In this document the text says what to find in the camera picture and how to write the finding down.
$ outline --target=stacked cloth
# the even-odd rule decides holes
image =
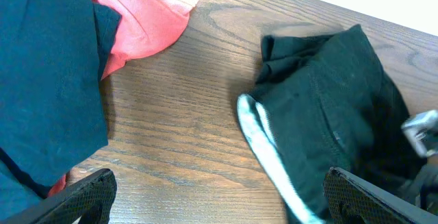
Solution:
[[[306,38],[265,36],[255,89],[240,95],[244,137],[287,207],[289,223],[331,217],[332,166],[396,193],[425,163],[403,136],[409,113],[361,27]]]
[[[0,0],[0,221],[108,144],[99,81],[174,43],[197,1]]]

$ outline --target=dark blue fabric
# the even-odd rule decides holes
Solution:
[[[91,0],[0,0],[0,11],[0,148],[52,186],[107,145],[98,84],[120,15]],[[0,169],[2,220],[39,198]]]

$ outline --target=pink cloth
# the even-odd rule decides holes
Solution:
[[[122,15],[102,79],[127,60],[144,58],[169,47],[187,27],[199,0],[95,0]]]

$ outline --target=wood grain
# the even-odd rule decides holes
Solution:
[[[109,146],[73,181],[113,170],[112,223],[284,223],[238,129],[236,97],[253,87],[262,35],[356,23],[410,111],[437,108],[437,37],[316,0],[201,0],[178,42],[102,82]]]

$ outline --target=white fabric edge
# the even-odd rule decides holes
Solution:
[[[252,113],[251,106],[255,106],[261,125],[257,122],[256,115]],[[295,191],[277,153],[268,114],[263,105],[257,103],[250,95],[242,94],[237,99],[237,117],[242,133],[260,165],[298,220],[301,223],[325,223],[305,205]]]

